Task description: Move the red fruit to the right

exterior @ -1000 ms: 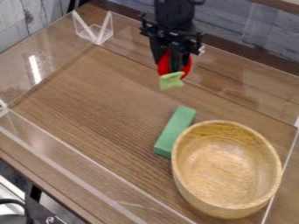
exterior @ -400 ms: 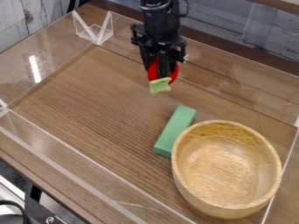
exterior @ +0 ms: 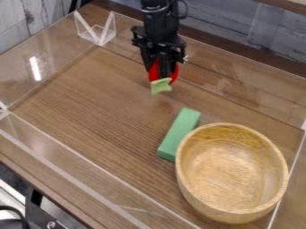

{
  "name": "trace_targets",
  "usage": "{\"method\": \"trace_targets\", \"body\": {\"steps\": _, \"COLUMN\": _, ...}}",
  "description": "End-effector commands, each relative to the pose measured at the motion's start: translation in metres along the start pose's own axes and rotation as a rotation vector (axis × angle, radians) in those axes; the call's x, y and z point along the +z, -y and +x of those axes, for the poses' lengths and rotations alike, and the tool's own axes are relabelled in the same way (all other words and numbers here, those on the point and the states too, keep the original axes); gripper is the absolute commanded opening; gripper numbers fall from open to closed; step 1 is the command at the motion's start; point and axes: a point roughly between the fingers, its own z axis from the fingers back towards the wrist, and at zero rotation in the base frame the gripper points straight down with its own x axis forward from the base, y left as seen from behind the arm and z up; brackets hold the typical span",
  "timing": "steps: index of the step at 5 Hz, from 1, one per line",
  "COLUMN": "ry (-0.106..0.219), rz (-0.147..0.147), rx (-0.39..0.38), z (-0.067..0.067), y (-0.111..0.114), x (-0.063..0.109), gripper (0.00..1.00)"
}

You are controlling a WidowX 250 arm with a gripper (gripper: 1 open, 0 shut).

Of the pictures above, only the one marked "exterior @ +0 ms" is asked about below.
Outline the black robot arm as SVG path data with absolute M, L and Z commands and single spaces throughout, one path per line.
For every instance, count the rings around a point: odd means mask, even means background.
M 131 44 L 140 49 L 149 82 L 168 78 L 173 83 L 179 66 L 187 62 L 187 42 L 179 36 L 179 13 L 184 0 L 141 0 L 141 26 L 132 26 Z

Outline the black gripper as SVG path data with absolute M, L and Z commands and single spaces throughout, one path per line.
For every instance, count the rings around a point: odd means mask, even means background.
M 148 38 L 143 26 L 132 26 L 131 44 L 140 49 L 145 71 L 149 71 L 159 54 L 159 77 L 175 79 L 176 62 L 187 62 L 187 42 L 175 34 L 160 41 Z

